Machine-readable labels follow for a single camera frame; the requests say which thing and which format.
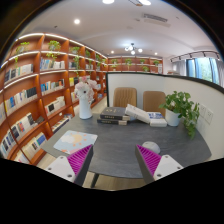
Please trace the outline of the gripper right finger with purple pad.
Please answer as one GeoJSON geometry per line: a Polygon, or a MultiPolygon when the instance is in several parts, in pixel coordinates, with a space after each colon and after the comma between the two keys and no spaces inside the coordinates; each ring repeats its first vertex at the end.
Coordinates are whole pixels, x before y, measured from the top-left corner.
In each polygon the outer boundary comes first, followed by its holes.
{"type": "Polygon", "coordinates": [[[135,154],[146,184],[183,169],[183,166],[171,156],[160,156],[140,145],[135,146],[135,154]]]}

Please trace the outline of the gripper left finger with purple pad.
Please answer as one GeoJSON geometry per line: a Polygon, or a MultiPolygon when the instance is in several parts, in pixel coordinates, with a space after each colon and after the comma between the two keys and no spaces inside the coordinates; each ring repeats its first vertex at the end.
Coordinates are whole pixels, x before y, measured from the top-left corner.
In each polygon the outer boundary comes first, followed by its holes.
{"type": "Polygon", "coordinates": [[[69,156],[59,156],[46,171],[82,186],[93,156],[93,145],[88,145],[69,156]]]}

